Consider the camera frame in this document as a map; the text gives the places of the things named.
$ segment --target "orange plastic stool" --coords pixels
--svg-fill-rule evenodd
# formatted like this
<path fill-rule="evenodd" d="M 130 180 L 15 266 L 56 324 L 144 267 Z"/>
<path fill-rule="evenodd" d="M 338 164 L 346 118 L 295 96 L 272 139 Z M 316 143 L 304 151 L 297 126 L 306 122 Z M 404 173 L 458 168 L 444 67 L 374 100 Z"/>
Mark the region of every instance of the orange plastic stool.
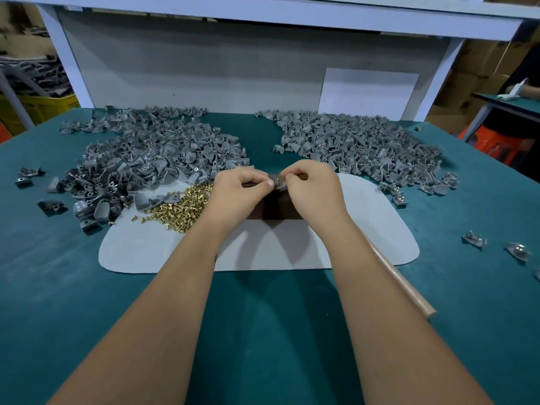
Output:
<path fill-rule="evenodd" d="M 4 124 L 0 122 L 0 143 L 6 142 L 7 140 L 10 140 L 12 137 L 13 135 L 4 126 Z"/>
<path fill-rule="evenodd" d="M 463 139 L 466 131 L 467 128 L 457 138 Z M 525 140 L 523 138 L 511 138 L 510 136 L 501 135 L 494 130 L 487 129 L 483 125 L 478 128 L 475 135 L 478 140 L 474 147 L 480 152 L 490 155 L 492 158 L 498 158 L 501 154 L 501 149 L 508 148 L 510 152 L 503 160 L 503 163 L 508 166 L 512 164 L 514 158 L 519 153 L 521 144 Z"/>

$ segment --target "white mat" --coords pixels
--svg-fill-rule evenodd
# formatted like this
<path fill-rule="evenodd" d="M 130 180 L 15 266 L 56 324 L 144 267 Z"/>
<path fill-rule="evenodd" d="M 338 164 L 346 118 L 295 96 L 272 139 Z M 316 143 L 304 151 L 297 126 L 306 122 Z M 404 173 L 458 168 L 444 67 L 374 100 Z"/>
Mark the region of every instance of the white mat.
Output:
<path fill-rule="evenodd" d="M 347 211 L 394 265 L 415 260 L 418 244 L 389 200 L 374 183 L 358 176 L 339 174 Z M 144 190 L 148 197 L 185 190 L 185 183 Z M 131 221 L 144 213 L 124 209 L 99 249 L 99 263 L 119 273 L 157 273 L 183 234 L 167 231 L 163 224 Z M 330 268 L 330 258 L 320 240 L 303 220 L 263 222 L 246 220 L 221 248 L 216 271 L 295 270 Z"/>
<path fill-rule="evenodd" d="M 381 115 L 400 120 L 418 74 L 326 68 L 319 113 Z"/>

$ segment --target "gray wall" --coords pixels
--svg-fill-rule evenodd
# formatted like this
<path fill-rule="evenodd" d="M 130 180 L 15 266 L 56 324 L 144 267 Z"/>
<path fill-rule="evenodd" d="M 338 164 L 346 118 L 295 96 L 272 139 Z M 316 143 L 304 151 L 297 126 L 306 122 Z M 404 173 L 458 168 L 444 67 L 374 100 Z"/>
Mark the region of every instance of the gray wall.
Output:
<path fill-rule="evenodd" d="M 448 40 L 58 10 L 96 107 L 316 110 L 326 67 L 418 73 L 412 120 Z"/>

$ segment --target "white board with rounded corners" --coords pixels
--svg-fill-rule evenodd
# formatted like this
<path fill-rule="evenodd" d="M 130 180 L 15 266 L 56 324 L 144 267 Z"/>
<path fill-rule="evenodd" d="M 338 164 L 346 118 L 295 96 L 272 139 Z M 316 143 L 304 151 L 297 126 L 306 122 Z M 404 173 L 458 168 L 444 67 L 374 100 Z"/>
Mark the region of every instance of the white board with rounded corners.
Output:
<path fill-rule="evenodd" d="M 418 244 L 394 206 L 374 183 L 338 174 L 347 211 L 372 243 L 395 266 L 415 260 Z M 142 190 L 147 197 L 185 190 L 182 182 Z M 133 216 L 139 218 L 131 221 Z M 183 234 L 148 220 L 134 207 L 124 209 L 99 248 L 99 263 L 112 272 L 157 273 Z M 330 268 L 321 239 L 303 220 L 246 220 L 221 247 L 215 271 Z"/>

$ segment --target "person in black shirt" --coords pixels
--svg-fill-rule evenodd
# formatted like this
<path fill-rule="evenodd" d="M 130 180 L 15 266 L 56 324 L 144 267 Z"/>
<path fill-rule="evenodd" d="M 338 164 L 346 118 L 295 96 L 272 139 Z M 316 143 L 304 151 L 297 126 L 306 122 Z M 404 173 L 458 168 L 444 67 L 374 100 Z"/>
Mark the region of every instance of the person in black shirt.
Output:
<path fill-rule="evenodd" d="M 531 48 L 498 93 L 509 93 L 514 85 L 525 78 L 528 78 L 529 81 L 526 85 L 523 85 L 519 95 L 523 98 L 540 100 L 540 44 Z M 512 136 L 513 138 L 536 139 L 519 167 L 519 171 L 540 183 L 540 165 L 538 164 L 540 156 L 540 123 L 501 109 L 493 109 L 485 119 L 484 126 L 501 135 Z"/>

